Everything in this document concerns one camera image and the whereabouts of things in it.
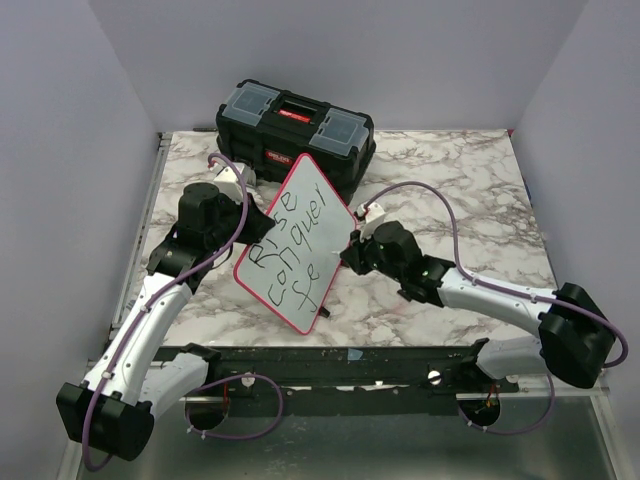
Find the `pink framed whiteboard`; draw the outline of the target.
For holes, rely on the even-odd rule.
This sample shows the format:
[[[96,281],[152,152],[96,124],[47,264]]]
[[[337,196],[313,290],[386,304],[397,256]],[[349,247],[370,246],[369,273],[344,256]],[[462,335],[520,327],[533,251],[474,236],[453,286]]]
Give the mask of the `pink framed whiteboard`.
[[[314,159],[302,154],[267,215],[276,222],[245,248],[234,279],[296,332],[314,327],[340,267],[356,219]]]

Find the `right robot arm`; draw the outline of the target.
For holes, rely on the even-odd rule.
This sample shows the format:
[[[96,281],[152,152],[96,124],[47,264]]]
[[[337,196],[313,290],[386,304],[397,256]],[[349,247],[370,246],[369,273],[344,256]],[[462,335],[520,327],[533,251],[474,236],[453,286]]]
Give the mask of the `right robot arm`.
[[[358,275],[376,271],[397,281],[407,300],[479,313],[524,330],[520,338],[479,341],[459,370],[462,384],[474,392],[511,375],[537,374],[589,389],[614,344],[606,318],[582,287],[537,289],[464,275],[454,262],[424,254],[397,221],[368,236],[353,231],[340,258]]]

